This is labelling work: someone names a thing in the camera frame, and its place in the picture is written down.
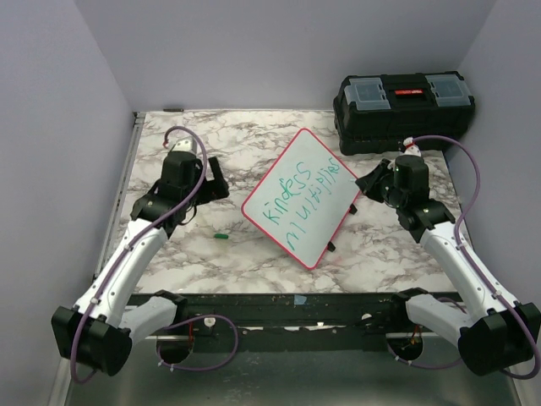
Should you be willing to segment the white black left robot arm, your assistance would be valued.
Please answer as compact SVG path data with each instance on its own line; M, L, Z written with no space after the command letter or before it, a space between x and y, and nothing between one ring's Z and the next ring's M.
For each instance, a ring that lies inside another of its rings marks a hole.
M228 196L216 157L202 162L192 152L169 152L161 176L134 202L122 240L99 277L72 307L55 310L52 330L61 357L114 376L135 344L161 329L180 333L188 321L181 295L160 290L133 310L127 310L128 301L175 229L190 222L187 213Z

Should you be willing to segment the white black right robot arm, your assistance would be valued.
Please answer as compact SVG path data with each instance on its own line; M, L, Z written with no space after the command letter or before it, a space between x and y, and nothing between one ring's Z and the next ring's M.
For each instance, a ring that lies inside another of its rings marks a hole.
M538 308L520 303L496 281L445 204L430 197L424 159L384 159L355 183L365 197L395 209L401 226L442 267L466 306L457 310L421 288L411 288L394 295L390 324L401 332L415 325L428 328L453 344L477 376L529 360L538 370Z

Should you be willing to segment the pink framed whiteboard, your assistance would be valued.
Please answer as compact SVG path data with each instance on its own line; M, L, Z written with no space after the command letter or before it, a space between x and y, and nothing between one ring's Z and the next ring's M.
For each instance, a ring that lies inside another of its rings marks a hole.
M292 258L314 269L360 189L357 176L309 129L300 129L241 205Z

